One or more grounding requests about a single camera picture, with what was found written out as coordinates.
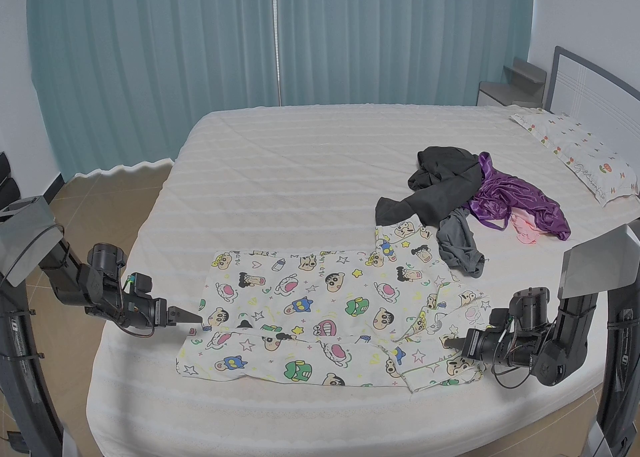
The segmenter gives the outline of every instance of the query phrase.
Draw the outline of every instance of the pile of clothes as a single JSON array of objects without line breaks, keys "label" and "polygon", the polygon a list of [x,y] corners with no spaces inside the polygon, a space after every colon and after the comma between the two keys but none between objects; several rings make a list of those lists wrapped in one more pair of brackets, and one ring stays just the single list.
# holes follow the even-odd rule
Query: pile of clothes
[{"label": "pile of clothes", "polygon": [[471,277],[482,274],[484,255],[469,229],[470,213],[493,229],[504,230],[511,220],[524,243],[535,243],[540,233],[560,240],[571,234],[556,201],[521,178],[498,171],[486,151],[478,156],[461,148],[429,146],[418,152],[418,165],[408,180],[415,192],[402,201],[381,197],[376,224],[388,226],[417,214],[425,226],[439,228],[436,237],[444,262]]}]

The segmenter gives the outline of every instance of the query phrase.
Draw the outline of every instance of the curtain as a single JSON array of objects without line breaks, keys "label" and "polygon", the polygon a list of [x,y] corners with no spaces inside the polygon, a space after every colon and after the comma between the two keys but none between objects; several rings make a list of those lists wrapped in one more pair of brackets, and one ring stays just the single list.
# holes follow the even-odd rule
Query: curtain
[{"label": "curtain", "polygon": [[65,180],[175,158],[213,110],[278,105],[272,0],[28,0],[45,126]]},{"label": "curtain", "polygon": [[529,51],[533,0],[278,0],[283,105],[475,105]]}]

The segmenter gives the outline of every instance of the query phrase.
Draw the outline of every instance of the tile floor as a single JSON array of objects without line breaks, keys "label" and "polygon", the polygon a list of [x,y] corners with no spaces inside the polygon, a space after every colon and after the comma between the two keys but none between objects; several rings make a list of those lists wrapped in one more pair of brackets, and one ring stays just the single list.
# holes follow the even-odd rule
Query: tile floor
[{"label": "tile floor", "polygon": [[[101,241],[118,245],[128,254],[170,169],[165,165],[118,171],[110,176],[76,178],[65,185],[51,208],[65,225],[76,254],[86,259],[93,244]],[[83,309],[60,304],[39,269],[27,283],[29,305],[38,313],[32,318],[36,343],[45,354],[42,368],[58,415],[68,424],[82,455],[99,457],[85,407],[104,322],[86,316]],[[72,367],[71,357],[79,365]],[[590,391],[542,420],[460,457],[578,456],[599,398],[600,389]],[[2,404],[4,436],[6,430],[16,430],[16,425],[4,398]],[[0,444],[0,457],[17,455],[7,444]],[[629,456],[640,457],[640,442]]]}]

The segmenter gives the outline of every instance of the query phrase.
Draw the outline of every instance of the mattress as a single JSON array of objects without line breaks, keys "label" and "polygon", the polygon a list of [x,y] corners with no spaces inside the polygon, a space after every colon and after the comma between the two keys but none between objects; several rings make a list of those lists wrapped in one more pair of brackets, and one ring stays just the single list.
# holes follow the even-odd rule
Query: mattress
[{"label": "mattress", "polygon": [[[406,180],[416,152],[460,146],[489,151],[499,170],[540,187],[560,203],[572,228],[567,241],[543,236],[524,245],[513,228],[500,232],[469,218],[487,261],[481,278],[466,281],[487,292],[493,307],[507,307],[516,290],[547,286],[554,314],[563,252],[637,218],[640,204],[619,198],[601,208],[568,168],[509,120],[516,110],[335,105],[209,114],[180,151],[138,233],[127,273],[152,276],[154,296],[195,312],[215,250],[370,249],[376,201],[410,194]],[[184,378],[175,356],[187,325],[159,329],[147,340],[106,324],[87,420],[106,457],[454,456],[599,384],[605,320],[602,296],[586,362],[555,387],[530,378],[505,390],[485,376],[414,394]]]}]

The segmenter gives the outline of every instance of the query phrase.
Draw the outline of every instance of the headboard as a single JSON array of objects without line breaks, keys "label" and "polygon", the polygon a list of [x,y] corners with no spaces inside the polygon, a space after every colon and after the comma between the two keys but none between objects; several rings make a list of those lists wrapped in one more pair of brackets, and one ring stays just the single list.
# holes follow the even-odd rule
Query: headboard
[{"label": "headboard", "polygon": [[588,124],[640,176],[640,91],[556,46],[545,109]]}]

